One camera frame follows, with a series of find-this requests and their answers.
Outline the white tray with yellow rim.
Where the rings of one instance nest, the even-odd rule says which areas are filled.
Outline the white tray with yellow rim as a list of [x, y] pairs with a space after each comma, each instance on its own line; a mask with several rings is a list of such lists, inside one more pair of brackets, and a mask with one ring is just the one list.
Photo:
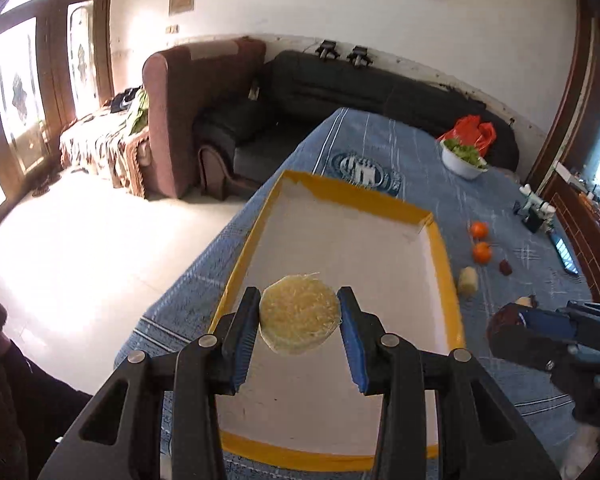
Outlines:
[[[416, 348], [448, 354], [465, 342], [444, 240], [431, 212], [341, 180], [285, 171], [240, 253], [219, 314], [247, 287], [312, 274], [348, 286], [360, 307]], [[225, 451], [286, 469], [358, 471], [373, 465], [380, 396], [363, 396], [339, 335], [298, 356], [265, 342], [247, 379], [217, 401]]]

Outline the pale yellow netted fruit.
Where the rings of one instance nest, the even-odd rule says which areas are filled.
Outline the pale yellow netted fruit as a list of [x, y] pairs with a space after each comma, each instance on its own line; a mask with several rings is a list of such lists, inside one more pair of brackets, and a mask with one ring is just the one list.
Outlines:
[[460, 270], [456, 283], [457, 293], [462, 297], [472, 297], [478, 292], [478, 272], [473, 266], [466, 266]]

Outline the orange tangerine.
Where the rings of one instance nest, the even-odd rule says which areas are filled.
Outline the orange tangerine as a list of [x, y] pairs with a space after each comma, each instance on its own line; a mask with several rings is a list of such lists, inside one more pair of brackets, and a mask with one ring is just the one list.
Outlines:
[[486, 222], [471, 222], [469, 233], [473, 240], [485, 240], [489, 236], [489, 227]]
[[479, 242], [472, 246], [472, 258], [475, 263], [485, 266], [492, 259], [492, 249], [489, 243]]

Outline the blue plaid tablecloth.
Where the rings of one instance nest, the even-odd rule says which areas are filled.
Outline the blue plaid tablecloth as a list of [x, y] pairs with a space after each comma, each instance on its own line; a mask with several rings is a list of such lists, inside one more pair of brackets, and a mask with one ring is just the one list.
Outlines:
[[[486, 324], [496, 310], [520, 297], [533, 297], [555, 310], [570, 300], [589, 300], [582, 276], [562, 268], [543, 232], [531, 233], [514, 215], [518, 184], [503, 169], [490, 167], [476, 180], [457, 177], [442, 164], [438, 139], [385, 116], [340, 108], [317, 126], [284, 160], [286, 170], [303, 171], [361, 185], [432, 212], [451, 268], [473, 266], [479, 289], [460, 304], [468, 348], [498, 382], [559, 466], [566, 466], [577, 439], [572, 401], [545, 374], [490, 355]], [[182, 348], [211, 323], [226, 282], [270, 192], [262, 185], [242, 210], [138, 320], [123, 353], [160, 356]], [[486, 222], [489, 236], [473, 240], [471, 222]], [[492, 259], [475, 263], [472, 246], [487, 242]], [[513, 268], [501, 274], [506, 259]]]

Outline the wooden cabinet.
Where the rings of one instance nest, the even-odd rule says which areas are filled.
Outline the wooden cabinet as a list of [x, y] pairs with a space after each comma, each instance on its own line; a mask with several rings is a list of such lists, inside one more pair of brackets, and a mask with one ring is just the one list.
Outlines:
[[553, 172], [543, 196], [556, 208], [593, 300], [600, 302], [600, 225], [581, 194]]

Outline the round yellow netted fruit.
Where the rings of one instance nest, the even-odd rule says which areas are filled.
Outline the round yellow netted fruit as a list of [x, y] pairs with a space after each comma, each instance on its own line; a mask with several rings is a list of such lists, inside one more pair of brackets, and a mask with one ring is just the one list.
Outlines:
[[262, 292], [259, 321], [268, 348], [296, 356], [320, 346], [339, 327], [340, 302], [316, 273], [287, 275]]

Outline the red plastic bag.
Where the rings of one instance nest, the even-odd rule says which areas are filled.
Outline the red plastic bag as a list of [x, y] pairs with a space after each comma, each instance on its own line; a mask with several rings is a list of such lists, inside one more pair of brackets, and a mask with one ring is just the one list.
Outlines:
[[460, 118], [451, 130], [438, 137], [438, 141], [448, 139], [472, 145], [484, 157], [496, 140], [496, 130], [490, 122], [482, 122], [478, 115], [468, 115]]

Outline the black gripper on sofa left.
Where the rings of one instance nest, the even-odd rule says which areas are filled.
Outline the black gripper on sofa left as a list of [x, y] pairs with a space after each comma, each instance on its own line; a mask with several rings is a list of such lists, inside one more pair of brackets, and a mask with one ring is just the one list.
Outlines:
[[315, 54], [321, 61], [338, 60], [340, 53], [336, 41], [323, 40], [315, 50]]

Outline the patterned covered side table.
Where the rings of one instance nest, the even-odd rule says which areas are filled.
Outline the patterned covered side table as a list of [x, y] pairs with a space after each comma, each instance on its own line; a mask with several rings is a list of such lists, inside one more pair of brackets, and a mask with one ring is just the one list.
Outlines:
[[59, 162], [62, 169], [86, 171], [144, 198], [143, 170], [152, 162], [148, 110], [105, 110], [76, 122], [60, 135]]

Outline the black smartphone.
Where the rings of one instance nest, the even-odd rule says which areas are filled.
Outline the black smartphone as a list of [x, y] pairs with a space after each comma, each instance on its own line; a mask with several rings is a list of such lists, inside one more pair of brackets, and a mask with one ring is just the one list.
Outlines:
[[571, 252], [569, 251], [569, 248], [564, 239], [561, 236], [559, 236], [554, 230], [548, 232], [547, 237], [552, 243], [554, 249], [556, 250], [558, 258], [562, 263], [562, 268], [565, 270], [565, 272], [572, 276], [578, 276], [578, 266], [576, 265], [576, 262], [574, 261], [573, 256], [571, 255]]

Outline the white bowl of greens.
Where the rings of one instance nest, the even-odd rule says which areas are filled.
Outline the white bowl of greens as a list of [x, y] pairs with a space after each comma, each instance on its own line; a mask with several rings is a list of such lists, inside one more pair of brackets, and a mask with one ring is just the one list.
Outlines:
[[454, 139], [440, 142], [442, 164], [452, 174], [472, 181], [488, 171], [488, 164], [473, 145], [461, 144]]

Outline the dark plum fruit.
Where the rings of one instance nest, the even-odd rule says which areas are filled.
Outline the dark plum fruit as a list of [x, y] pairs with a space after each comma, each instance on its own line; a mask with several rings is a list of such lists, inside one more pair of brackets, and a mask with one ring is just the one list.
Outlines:
[[503, 333], [504, 330], [508, 330], [509, 327], [523, 325], [524, 322], [521, 321], [519, 315], [519, 304], [512, 304], [510, 302], [504, 307], [501, 307], [498, 312], [494, 313], [486, 328], [486, 340], [488, 341], [491, 353], [494, 356], [500, 355], [498, 349], [501, 347], [501, 333]]

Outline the white robot hand toy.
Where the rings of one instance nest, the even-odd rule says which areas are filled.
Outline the white robot hand toy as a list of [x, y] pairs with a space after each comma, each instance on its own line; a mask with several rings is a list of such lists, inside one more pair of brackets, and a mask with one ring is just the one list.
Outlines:
[[556, 208], [539, 195], [536, 195], [528, 184], [521, 186], [519, 192], [524, 201], [514, 203], [514, 215], [521, 218], [521, 223], [531, 233], [552, 232], [554, 230]]

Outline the black leather sofa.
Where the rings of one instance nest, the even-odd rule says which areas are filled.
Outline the black leather sofa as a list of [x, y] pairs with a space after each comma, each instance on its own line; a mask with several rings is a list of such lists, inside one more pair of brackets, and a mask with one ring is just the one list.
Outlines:
[[518, 167], [514, 130], [483, 102], [445, 84], [286, 50], [256, 71], [249, 94], [216, 101], [195, 119], [202, 192], [217, 200], [252, 195], [341, 107], [395, 119], [435, 138], [460, 118], [477, 115], [496, 132], [486, 161], [509, 171]]

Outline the black gripper on sofa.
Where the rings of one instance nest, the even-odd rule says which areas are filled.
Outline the black gripper on sofa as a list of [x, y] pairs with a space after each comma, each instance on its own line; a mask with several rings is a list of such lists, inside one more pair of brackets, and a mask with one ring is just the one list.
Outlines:
[[347, 61], [355, 68], [370, 67], [373, 60], [368, 54], [366, 47], [355, 46], [347, 55]]
[[340, 53], [336, 41], [323, 40], [315, 50], [315, 54], [321, 61], [338, 60]]

